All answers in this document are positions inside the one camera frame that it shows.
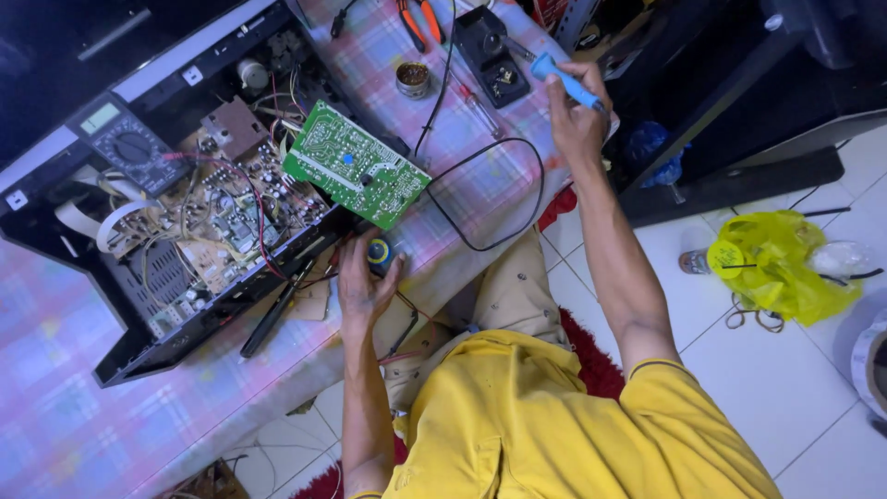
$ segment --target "orange-handled pliers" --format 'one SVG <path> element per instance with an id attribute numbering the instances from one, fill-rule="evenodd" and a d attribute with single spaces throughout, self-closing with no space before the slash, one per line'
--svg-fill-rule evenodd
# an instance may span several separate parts
<path id="1" fill-rule="evenodd" d="M 425 45 L 425 38 L 419 31 L 419 25 L 416 24 L 416 20 L 412 18 L 412 14 L 410 14 L 410 10 L 407 8 L 408 1 L 396 1 L 397 11 L 400 13 L 400 20 L 404 23 L 406 32 L 410 34 L 412 42 L 416 45 L 416 50 L 425 53 L 425 50 L 428 47 Z M 439 44 L 446 42 L 444 30 L 441 28 L 440 23 L 437 22 L 435 11 L 431 8 L 431 4 L 428 0 L 416 0 L 416 3 L 419 4 L 419 7 L 422 9 L 422 15 L 425 17 L 425 22 L 428 23 L 428 28 L 431 29 L 431 35 Z"/>

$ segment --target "hand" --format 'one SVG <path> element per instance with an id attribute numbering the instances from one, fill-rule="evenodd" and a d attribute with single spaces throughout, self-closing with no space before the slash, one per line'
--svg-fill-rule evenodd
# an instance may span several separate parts
<path id="1" fill-rule="evenodd" d="M 342 313 L 342 339 L 348 334 L 366 334 L 391 304 L 397 292 L 404 255 L 397 255 L 384 280 L 370 273 L 366 249 L 379 235 L 374 227 L 359 238 L 348 241 L 339 254 L 339 305 Z"/>
<path id="2" fill-rule="evenodd" d="M 598 96 L 607 113 L 610 112 L 613 103 L 607 95 L 607 89 L 596 64 L 562 62 L 557 67 L 565 73 L 576 76 L 586 89 Z M 600 150 L 606 139 L 604 134 L 608 131 L 608 115 L 581 104 L 567 108 L 567 91 L 557 75 L 550 74 L 546 77 L 546 89 L 554 145 L 567 159 L 569 167 L 581 168 L 582 165 L 589 164 L 590 160 L 600 164 Z"/>

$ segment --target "printed circuit board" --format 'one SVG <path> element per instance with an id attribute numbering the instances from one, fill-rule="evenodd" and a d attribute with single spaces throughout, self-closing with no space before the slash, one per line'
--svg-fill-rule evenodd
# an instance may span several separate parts
<path id="1" fill-rule="evenodd" d="M 286 173 L 390 229 L 431 177 L 319 100 L 283 163 Z"/>

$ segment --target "khaki shorts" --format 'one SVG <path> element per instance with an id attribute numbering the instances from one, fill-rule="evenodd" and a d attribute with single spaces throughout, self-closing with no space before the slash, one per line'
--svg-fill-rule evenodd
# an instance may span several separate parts
<path id="1" fill-rule="evenodd" d="M 570 349 L 561 327 L 561 314 L 548 288 L 546 264 L 535 226 L 475 282 L 478 282 L 478 291 L 472 322 L 481 331 L 507 329 Z M 437 334 L 433 337 L 431 324 L 426 324 L 397 350 L 400 353 L 421 350 L 426 354 L 385 366 L 385 388 L 393 411 L 409 412 L 431 371 L 456 345 L 471 336 L 468 332 L 456 337 L 445 334 L 443 322 L 446 321 L 435 321 Z"/>

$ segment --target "plaid tablecloth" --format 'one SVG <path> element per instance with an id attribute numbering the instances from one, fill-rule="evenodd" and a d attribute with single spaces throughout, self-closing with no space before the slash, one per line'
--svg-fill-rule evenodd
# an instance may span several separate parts
<path id="1" fill-rule="evenodd" d="M 398 93 L 395 67 L 421 60 L 431 67 L 439 89 L 439 58 L 445 50 L 435 46 L 427 55 L 418 54 L 394 0 L 357 2 L 342 36 L 331 41 L 330 22 L 346 2 L 302 2 L 312 35 L 343 84 L 389 131 L 414 145 L 435 99 L 412 101 Z M 449 32 L 451 3 L 432 4 Z M 500 0 L 493 10 L 509 35 L 530 50 L 566 59 L 518 6 Z M 420 15 L 415 17 L 422 23 Z M 527 64 L 521 64 L 528 75 Z M 465 67 L 460 69 L 463 80 L 473 83 Z M 545 160 L 544 208 L 567 171 L 558 168 L 554 157 L 542 83 L 532 80 L 532 85 L 529 97 L 499 110 L 498 118 L 509 136 L 530 140 Z M 432 175 L 492 142 L 454 91 L 447 91 L 443 102 L 419 151 Z M 455 171 L 435 193 L 475 245 L 481 245 L 527 221 L 539 177 L 530 149 L 511 143 Z M 471 251 L 427 196 L 387 237 L 397 252 L 409 255 L 410 275 L 401 290 L 429 314 L 507 246 Z M 86 277 L 0 242 L 0 496 L 151 497 L 340 380 L 341 344 L 335 335 L 340 309 L 334 297 L 324 321 L 284 319 L 261 353 L 238 365 L 240 347 L 272 299 L 225 328 L 179 367 L 99 390 L 90 372 L 120 337 L 120 325 Z M 377 328 L 380 352 L 408 320 L 405 307 L 392 305 Z"/>

